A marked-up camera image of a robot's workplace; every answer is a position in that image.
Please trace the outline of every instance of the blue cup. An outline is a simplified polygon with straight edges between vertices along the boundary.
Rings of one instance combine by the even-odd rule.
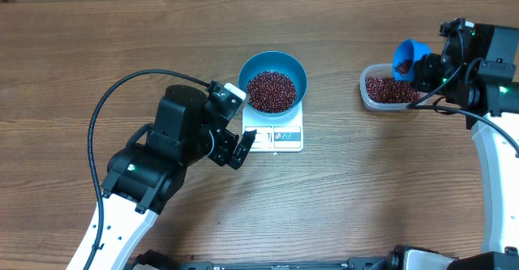
[[[240,76],[238,77],[238,87],[242,91],[246,91],[249,82],[264,71],[277,71],[285,74],[290,80],[292,80],[298,94],[292,108],[280,113],[265,113],[254,109],[251,104],[247,104],[256,113],[266,117],[279,117],[287,114],[302,101],[307,93],[307,73],[296,58],[279,51],[266,51],[256,54],[245,63],[240,71]]]
[[[423,55],[428,55],[431,53],[429,47],[423,43],[417,42],[413,39],[407,39],[403,41],[400,46],[398,46],[397,51],[395,51],[395,55],[392,58],[392,76],[395,80],[400,81],[413,81],[414,79],[414,62],[422,59]],[[397,71],[396,67],[407,60],[413,61],[411,64],[411,68],[407,75],[402,76],[400,72]]]

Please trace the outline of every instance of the wooden table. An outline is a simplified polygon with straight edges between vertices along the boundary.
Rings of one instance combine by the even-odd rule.
[[[358,77],[413,37],[438,53],[439,22],[519,26],[519,0],[137,0],[0,5],[0,268],[65,268],[95,206],[86,155],[95,104],[133,71],[235,82],[264,50],[306,68],[305,148],[202,160],[135,253],[179,261],[332,260],[397,243],[467,256],[483,238],[478,158],[464,118],[367,112]],[[151,122],[152,75],[110,97],[95,133],[108,159]],[[241,131],[241,118],[230,130]]]

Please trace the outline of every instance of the plastic container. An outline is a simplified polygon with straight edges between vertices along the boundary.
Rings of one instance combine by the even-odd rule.
[[[401,104],[382,104],[377,103],[370,99],[367,95],[366,89],[366,78],[367,77],[392,77],[392,64],[391,63],[383,63],[383,64],[375,64],[369,66],[364,72],[360,75],[360,94],[362,96],[362,101],[364,102],[364,106],[366,109],[370,111],[401,111],[407,109],[406,106],[409,103],[401,103]],[[424,105],[427,100],[423,101],[418,105]]]
[[[401,42],[392,58],[392,76],[395,80],[412,82],[414,79],[414,62],[422,59],[423,55],[428,55],[430,53],[431,49],[429,49],[429,46],[421,42],[413,39],[407,39]],[[413,63],[411,63],[411,68],[407,75],[403,76],[394,67],[407,60],[411,60]]]
[[[247,90],[247,85],[259,73],[263,71],[278,71],[289,77],[294,83],[295,89],[298,93],[292,108],[280,113],[265,113],[254,109],[250,103],[247,103],[256,113],[265,117],[279,117],[287,114],[301,103],[308,89],[308,78],[305,69],[302,68],[301,63],[286,53],[280,51],[266,51],[256,54],[249,59],[240,71],[238,77],[238,87],[242,91]]]

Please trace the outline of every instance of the kidney bean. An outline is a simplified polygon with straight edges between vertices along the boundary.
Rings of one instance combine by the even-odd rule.
[[[265,113],[280,113],[292,108],[298,97],[297,90],[288,76],[277,71],[264,71],[247,85],[254,109]]]
[[[411,69],[411,65],[413,65],[412,60],[405,60],[404,62],[400,62],[395,69],[402,74],[402,76],[406,76]]]
[[[394,78],[366,78],[367,95],[373,101],[382,104],[410,103],[421,95],[411,83],[396,81]]]

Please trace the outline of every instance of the clear plastic container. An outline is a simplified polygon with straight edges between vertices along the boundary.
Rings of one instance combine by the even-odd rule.
[[[392,64],[391,63],[383,63],[383,64],[375,64],[369,66],[364,72],[360,75],[360,94],[362,96],[362,101],[364,102],[364,106],[366,109],[370,111],[402,111],[407,109],[406,106],[409,103],[401,103],[401,104],[382,104],[377,103],[370,99],[367,95],[366,89],[366,77],[392,77]],[[427,100],[423,101],[418,105],[424,105]]]

